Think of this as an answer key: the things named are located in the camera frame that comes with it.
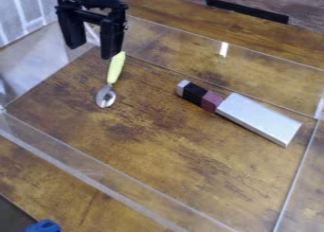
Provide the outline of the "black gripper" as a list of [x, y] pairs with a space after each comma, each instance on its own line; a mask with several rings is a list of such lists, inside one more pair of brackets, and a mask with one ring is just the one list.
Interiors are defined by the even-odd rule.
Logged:
[[86, 43], [85, 25], [101, 25], [102, 58], [111, 59], [125, 40], [128, 4], [121, 0], [58, 0], [57, 14], [65, 42], [71, 49]]

